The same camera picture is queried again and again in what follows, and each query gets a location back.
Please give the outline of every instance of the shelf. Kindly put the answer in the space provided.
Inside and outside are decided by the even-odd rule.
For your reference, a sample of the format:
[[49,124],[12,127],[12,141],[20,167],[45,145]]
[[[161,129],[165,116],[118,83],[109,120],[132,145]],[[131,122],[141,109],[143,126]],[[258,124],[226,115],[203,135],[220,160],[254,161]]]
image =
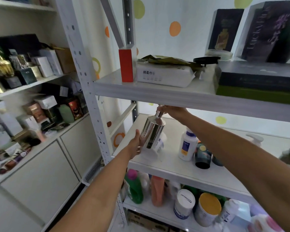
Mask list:
[[28,153],[28,155],[26,155],[14,168],[12,168],[12,170],[8,171],[5,174],[2,174],[2,175],[0,174],[0,183],[3,182],[4,180],[8,179],[8,177],[10,177],[12,174],[14,174],[19,168],[21,168],[23,165],[25,165],[28,161],[30,161],[33,157],[35,157],[38,153],[40,153],[44,148],[48,147],[52,142],[54,142],[56,139],[58,139],[65,132],[67,132],[69,129],[74,127],[76,124],[81,122],[87,116],[89,116],[89,113],[86,113],[82,118],[78,119],[77,121],[74,121],[74,123],[70,124],[66,128],[57,131],[57,133],[55,135],[47,138],[46,141],[33,147],[32,150]]
[[10,94],[13,94],[13,93],[17,93],[17,92],[22,91],[22,90],[25,90],[25,89],[29,89],[31,87],[34,87],[36,85],[43,84],[43,83],[48,82],[48,81],[51,81],[51,80],[55,80],[57,78],[60,78],[62,76],[65,76],[65,75],[66,74],[59,75],[59,76],[50,76],[50,77],[46,77],[46,78],[43,77],[42,79],[40,79],[37,82],[34,82],[32,84],[23,85],[23,86],[20,86],[20,87],[15,88],[15,89],[9,89],[9,90],[5,91],[4,93],[1,93],[0,94],[0,98],[5,97],[5,96],[10,95]]
[[[115,157],[135,136],[135,129],[142,131],[147,115],[139,114],[130,130],[127,132],[119,147],[113,153]],[[198,189],[213,192],[228,198],[237,199],[246,203],[256,203],[243,184],[232,175],[225,167],[219,167],[211,163],[209,169],[197,168],[193,161],[183,161],[178,157],[180,139],[186,130],[185,126],[174,119],[164,118],[166,125],[163,132],[167,140],[159,158],[149,160],[149,150],[143,149],[141,154],[135,156],[128,164],[128,168],[159,176],[175,182],[186,184]],[[249,139],[245,131],[226,129],[236,135]],[[290,148],[290,139],[271,135],[258,134],[264,138],[262,148],[275,157],[279,157],[282,151]]]
[[6,1],[6,0],[0,0],[0,8],[30,10],[30,11],[56,12],[56,10],[54,8],[48,7],[48,6],[26,4],[26,3]]
[[[141,213],[147,217],[154,218],[171,226],[175,226],[185,231],[193,232],[216,232],[212,227],[202,227],[194,219],[193,213],[186,220],[179,219],[173,211],[174,201],[164,198],[161,207],[155,207],[150,196],[144,198],[141,204],[135,204],[129,197],[125,198],[123,207]],[[231,232],[244,232],[245,230],[237,226],[228,226]]]
[[96,95],[290,122],[290,105],[219,96],[211,82],[193,79],[186,88],[122,82],[120,69],[95,83]]

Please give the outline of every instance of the magenta bottle cap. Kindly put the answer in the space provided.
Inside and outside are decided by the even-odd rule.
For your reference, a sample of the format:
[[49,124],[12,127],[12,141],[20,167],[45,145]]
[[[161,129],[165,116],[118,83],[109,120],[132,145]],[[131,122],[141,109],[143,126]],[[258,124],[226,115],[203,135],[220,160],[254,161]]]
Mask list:
[[270,216],[268,216],[266,218],[266,222],[267,222],[268,226],[271,227],[274,231],[277,231],[277,232],[282,231],[282,228]]
[[127,171],[127,178],[130,180],[135,180],[138,177],[138,172],[134,169],[129,169]]

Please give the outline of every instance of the green detergent bottle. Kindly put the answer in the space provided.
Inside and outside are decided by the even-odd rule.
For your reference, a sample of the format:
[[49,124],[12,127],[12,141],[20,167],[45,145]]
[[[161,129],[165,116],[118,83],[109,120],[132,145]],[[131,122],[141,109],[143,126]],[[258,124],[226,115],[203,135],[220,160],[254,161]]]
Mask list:
[[129,169],[126,173],[125,187],[127,190],[127,194],[134,203],[140,204],[143,202],[142,185],[138,177],[138,172],[136,170]]

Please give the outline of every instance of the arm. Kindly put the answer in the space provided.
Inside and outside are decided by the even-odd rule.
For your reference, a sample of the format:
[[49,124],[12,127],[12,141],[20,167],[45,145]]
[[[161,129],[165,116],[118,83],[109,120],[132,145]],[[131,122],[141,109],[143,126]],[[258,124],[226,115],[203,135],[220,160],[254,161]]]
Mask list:
[[129,160],[139,152],[139,130],[129,144],[110,161],[75,206],[51,232],[103,232],[112,220],[115,203]]
[[185,108],[159,111],[189,127],[286,232],[290,232],[290,168],[250,141],[190,114]]

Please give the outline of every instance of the silver bottle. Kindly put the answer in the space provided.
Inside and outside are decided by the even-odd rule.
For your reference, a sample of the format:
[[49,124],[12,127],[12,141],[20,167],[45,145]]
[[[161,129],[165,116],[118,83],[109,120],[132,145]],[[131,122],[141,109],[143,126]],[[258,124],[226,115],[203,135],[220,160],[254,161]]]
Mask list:
[[157,111],[155,115],[147,117],[140,137],[140,146],[151,149],[157,145],[160,134],[165,126],[165,121],[161,118],[162,115],[163,112]]

